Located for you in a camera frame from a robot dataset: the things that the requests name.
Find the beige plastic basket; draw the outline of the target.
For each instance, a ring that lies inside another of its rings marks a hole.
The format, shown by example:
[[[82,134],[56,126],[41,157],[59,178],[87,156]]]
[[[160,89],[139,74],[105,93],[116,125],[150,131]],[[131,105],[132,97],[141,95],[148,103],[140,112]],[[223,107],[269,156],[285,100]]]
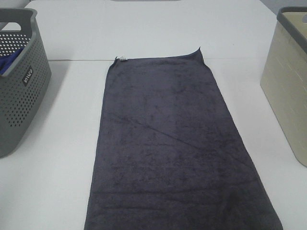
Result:
[[[277,14],[260,85],[293,151],[307,164],[307,9]]]

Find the grey perforated plastic basket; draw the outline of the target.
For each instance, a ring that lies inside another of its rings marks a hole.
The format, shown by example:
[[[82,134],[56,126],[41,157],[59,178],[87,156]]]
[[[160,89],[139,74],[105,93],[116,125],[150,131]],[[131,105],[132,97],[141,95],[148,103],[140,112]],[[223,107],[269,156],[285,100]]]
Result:
[[[36,22],[28,8],[1,8],[2,23],[16,23],[19,30],[0,32],[0,57],[23,51],[0,75],[0,155],[11,154],[31,124],[45,96],[51,70]]]

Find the blue cloth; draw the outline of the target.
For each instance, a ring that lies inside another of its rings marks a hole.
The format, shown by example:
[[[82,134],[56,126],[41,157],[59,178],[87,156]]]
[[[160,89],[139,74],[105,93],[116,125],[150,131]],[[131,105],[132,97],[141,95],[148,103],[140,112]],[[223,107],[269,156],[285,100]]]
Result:
[[[14,53],[0,58],[0,74],[4,74],[5,71],[11,66],[11,64],[16,60],[16,58],[23,51],[23,48],[16,50]]]

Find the dark grey towel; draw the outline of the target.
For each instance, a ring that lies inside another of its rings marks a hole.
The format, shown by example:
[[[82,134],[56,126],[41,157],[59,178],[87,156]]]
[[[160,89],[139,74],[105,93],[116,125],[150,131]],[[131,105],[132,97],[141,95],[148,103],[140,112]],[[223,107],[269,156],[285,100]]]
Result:
[[[200,50],[109,67],[87,230],[281,230]]]

